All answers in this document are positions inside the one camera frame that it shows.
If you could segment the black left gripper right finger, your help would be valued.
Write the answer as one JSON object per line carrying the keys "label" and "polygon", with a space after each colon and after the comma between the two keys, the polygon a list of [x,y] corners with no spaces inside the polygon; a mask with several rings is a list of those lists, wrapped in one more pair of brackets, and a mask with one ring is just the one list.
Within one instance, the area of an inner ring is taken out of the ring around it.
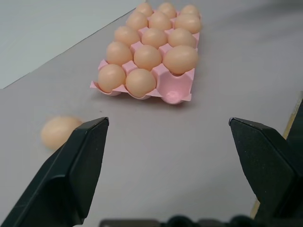
{"label": "black left gripper right finger", "polygon": [[256,218],[303,218],[303,128],[294,141],[261,123],[231,118],[243,172],[260,205]]}

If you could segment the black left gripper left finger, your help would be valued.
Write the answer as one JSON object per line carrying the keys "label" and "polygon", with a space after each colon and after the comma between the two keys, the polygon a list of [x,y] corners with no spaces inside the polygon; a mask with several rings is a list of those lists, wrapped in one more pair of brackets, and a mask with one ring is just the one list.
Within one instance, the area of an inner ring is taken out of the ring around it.
{"label": "black left gripper left finger", "polygon": [[107,117],[83,123],[41,166],[0,227],[74,227],[87,218],[100,176]]}

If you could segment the beige egg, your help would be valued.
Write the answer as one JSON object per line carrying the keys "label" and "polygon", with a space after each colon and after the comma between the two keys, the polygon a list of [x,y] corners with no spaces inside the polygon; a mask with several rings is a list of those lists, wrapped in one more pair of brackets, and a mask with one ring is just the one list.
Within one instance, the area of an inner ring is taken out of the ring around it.
{"label": "beige egg", "polygon": [[67,141],[71,133],[80,125],[82,125],[82,121],[76,117],[55,117],[49,120],[42,128],[42,142],[50,150],[56,151]]}
{"label": "beige egg", "polygon": [[134,52],[134,63],[140,69],[151,71],[162,63],[162,56],[155,47],[143,45]]}
{"label": "beige egg", "polygon": [[181,45],[167,51],[162,63],[170,72],[184,74],[196,67],[198,58],[196,49]]}
{"label": "beige egg", "polygon": [[145,69],[135,69],[126,77],[126,89],[134,97],[143,97],[156,88],[156,79]]}
{"label": "beige egg", "polygon": [[151,5],[147,2],[143,2],[138,5],[135,11],[143,13],[146,17],[150,17],[154,13]]}
{"label": "beige egg", "polygon": [[112,42],[106,49],[106,61],[109,64],[122,66],[133,60],[133,55],[127,45],[122,42]]}
{"label": "beige egg", "polygon": [[126,20],[126,25],[138,31],[148,26],[148,19],[143,13],[135,11]]}
{"label": "beige egg", "polygon": [[191,34],[196,34],[201,31],[202,23],[200,18],[194,14],[180,14],[176,17],[174,28],[183,28]]}
{"label": "beige egg", "polygon": [[185,45],[196,48],[196,39],[189,31],[183,28],[172,29],[168,34],[168,43],[172,47]]}
{"label": "beige egg", "polygon": [[200,18],[200,12],[195,5],[189,4],[182,8],[180,14],[192,14]]}
{"label": "beige egg", "polygon": [[148,18],[148,28],[156,28],[164,31],[172,29],[172,24],[164,13],[156,11]]}
{"label": "beige egg", "polygon": [[115,64],[108,64],[98,73],[98,85],[105,93],[111,93],[113,89],[124,85],[126,74],[124,70]]}
{"label": "beige egg", "polygon": [[149,28],[143,33],[141,42],[144,45],[150,45],[158,49],[167,44],[168,39],[164,31],[156,28]]}
{"label": "beige egg", "polygon": [[139,42],[140,37],[137,31],[133,30],[132,28],[128,26],[120,26],[114,32],[114,40],[122,42],[128,47],[130,47],[132,44]]}
{"label": "beige egg", "polygon": [[175,18],[177,15],[175,7],[170,2],[164,2],[160,4],[157,10],[164,13],[169,19]]}

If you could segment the pink egg carton tray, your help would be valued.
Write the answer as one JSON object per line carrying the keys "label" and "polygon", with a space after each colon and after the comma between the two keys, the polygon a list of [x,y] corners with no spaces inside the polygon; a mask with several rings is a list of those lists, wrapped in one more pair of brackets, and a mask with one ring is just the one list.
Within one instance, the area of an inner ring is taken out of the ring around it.
{"label": "pink egg carton tray", "polygon": [[[176,20],[175,18],[170,19],[171,24],[172,24],[172,29],[174,28],[174,22]],[[143,33],[149,29],[148,26],[144,27],[140,30],[137,31],[137,33],[139,34],[140,37],[140,41],[136,42],[134,44],[132,44],[130,47],[128,47],[130,49],[130,51],[132,52],[132,55],[134,57],[134,52],[141,46],[143,46],[141,39],[142,39],[142,35]],[[168,37],[168,34],[172,31],[172,29],[170,30],[164,30],[165,34]],[[198,43],[199,43],[199,37],[200,37],[200,32],[196,33],[196,34],[192,34],[194,36],[194,38],[196,39],[196,51],[198,48]],[[167,53],[167,51],[169,51],[170,49],[172,49],[173,47],[169,45],[169,43],[159,47],[157,50],[160,52],[161,56],[162,56],[162,62],[163,62],[163,58],[165,56],[165,54]],[[99,66],[98,66],[98,73],[100,71],[101,68],[103,68],[104,66],[108,65],[109,63],[106,61],[106,58],[103,59]],[[128,76],[128,74],[135,70],[135,69],[139,69],[135,63],[134,63],[134,59],[132,61],[129,61],[126,64],[123,64],[121,66],[121,68],[124,70],[126,77]],[[139,100],[145,100],[148,99],[150,97],[159,97],[161,98],[164,102],[168,103],[168,104],[172,104],[172,105],[176,105],[179,104],[181,102],[184,101],[190,101],[191,100],[191,88],[193,85],[193,80],[194,80],[194,75],[195,75],[195,68],[193,68],[192,70],[185,72],[184,74],[174,74],[172,72],[170,72],[163,63],[161,63],[160,65],[158,65],[157,67],[154,67],[150,72],[152,73],[152,75],[155,77],[156,79],[156,88],[147,93],[145,96],[139,98],[139,97],[134,97],[132,94],[130,94],[128,92],[128,90],[126,89],[126,85],[121,85],[119,87],[117,87],[116,89],[113,89],[111,93],[105,93],[103,92],[99,85],[98,85],[98,79],[97,81],[92,81],[90,87],[97,89],[98,91],[100,91],[101,93],[108,95],[108,96],[117,96],[121,93],[126,93],[129,94],[130,96],[139,99]]]}

